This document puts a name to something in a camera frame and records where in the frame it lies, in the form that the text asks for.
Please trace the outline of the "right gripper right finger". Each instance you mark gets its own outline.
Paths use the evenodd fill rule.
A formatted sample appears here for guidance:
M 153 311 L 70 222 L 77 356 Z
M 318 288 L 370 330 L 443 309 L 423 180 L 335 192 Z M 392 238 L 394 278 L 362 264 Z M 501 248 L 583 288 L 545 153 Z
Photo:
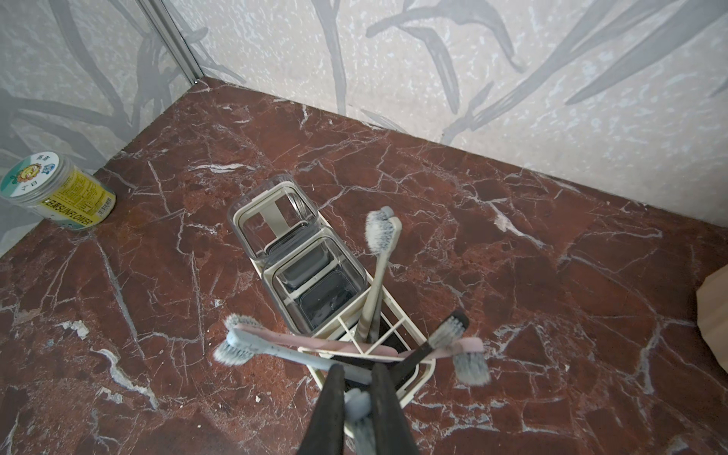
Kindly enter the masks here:
M 383 364 L 372 369 L 373 432 L 378 455 L 419 455 L 409 421 L 396 396 L 394 383 Z

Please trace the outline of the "black toothbrush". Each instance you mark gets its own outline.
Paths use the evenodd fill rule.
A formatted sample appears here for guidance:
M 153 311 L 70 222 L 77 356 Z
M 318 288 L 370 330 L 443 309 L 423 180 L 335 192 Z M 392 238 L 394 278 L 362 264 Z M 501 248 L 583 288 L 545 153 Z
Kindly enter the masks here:
M 469 318 L 463 310 L 454 310 L 430 335 L 428 340 L 390 369 L 392 383 L 397 385 L 411 375 L 413 369 L 437 349 L 447 348 L 458 341 L 469 326 Z

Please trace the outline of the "pink toothbrush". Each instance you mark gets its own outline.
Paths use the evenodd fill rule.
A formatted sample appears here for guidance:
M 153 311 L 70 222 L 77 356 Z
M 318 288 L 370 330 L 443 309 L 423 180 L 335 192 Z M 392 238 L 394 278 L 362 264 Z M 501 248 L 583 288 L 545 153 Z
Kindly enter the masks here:
M 413 351 L 409 351 L 401 357 L 404 359 Z M 450 358 L 457 380 L 468 386 L 485 386 L 491 380 L 490 370 L 485 360 L 483 341 L 477 337 L 459 339 L 447 348 L 435 350 L 425 359 L 428 358 Z
M 399 358 L 399 353 L 387 345 L 379 345 L 370 354 L 366 355 L 366 352 L 371 348 L 369 344 L 356 346 L 351 341 L 314 339 L 314 337 L 279 333 L 265 328 L 252 317 L 239 314 L 230 314 L 225 319 L 225 326 L 228 330 L 237 328 L 284 347 L 305 348 L 319 354 L 334 354 L 345 358 L 384 359 L 385 361 L 394 361 Z

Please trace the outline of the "beige toothbrush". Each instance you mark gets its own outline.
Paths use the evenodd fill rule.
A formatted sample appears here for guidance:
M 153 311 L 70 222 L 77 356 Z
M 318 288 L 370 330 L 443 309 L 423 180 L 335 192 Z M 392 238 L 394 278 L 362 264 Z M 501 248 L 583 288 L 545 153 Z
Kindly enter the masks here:
M 371 254 L 377 256 L 377 268 L 373 275 L 372 286 L 369 289 L 358 326 L 356 326 L 355 340 L 357 342 L 369 342 L 368 336 L 377 305 L 377 293 L 380 286 L 383 287 L 388 263 L 400 233 L 402 231 L 401 221 L 394 215 L 394 211 L 385 206 L 379 210 L 369 212 L 365 224 L 365 240 Z

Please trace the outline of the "dark grey toothbrush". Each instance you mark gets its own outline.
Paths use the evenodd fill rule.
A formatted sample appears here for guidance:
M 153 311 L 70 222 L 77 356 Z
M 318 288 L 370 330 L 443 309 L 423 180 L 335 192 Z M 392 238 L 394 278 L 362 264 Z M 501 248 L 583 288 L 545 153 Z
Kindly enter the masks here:
M 375 314 L 373 314 L 373 319 L 372 319 L 370 332 L 369 332 L 369 336 L 368 336 L 368 341 L 371 344 L 376 343 L 380 337 L 380 322 L 381 322 L 381 310 L 382 310 L 383 296 L 384 296 L 383 287 L 380 286 L 378 293 L 377 293 L 377 305 L 375 306 Z

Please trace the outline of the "blue grey toothbrush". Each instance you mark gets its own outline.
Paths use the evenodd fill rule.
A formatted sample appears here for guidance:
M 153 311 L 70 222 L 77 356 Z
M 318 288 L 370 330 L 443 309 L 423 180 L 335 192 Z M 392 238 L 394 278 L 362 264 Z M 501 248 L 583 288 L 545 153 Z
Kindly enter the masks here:
M 352 389 L 344 396 L 346 423 L 350 426 L 355 440 L 357 454 L 375 455 L 375 431 L 371 417 L 372 402 L 369 392 Z

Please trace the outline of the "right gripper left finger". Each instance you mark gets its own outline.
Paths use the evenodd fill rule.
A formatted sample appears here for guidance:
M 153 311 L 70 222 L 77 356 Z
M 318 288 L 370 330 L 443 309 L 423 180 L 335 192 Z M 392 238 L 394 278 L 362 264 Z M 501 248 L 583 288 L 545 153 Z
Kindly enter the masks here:
M 344 368 L 328 373 L 297 455 L 341 455 L 344 448 Z

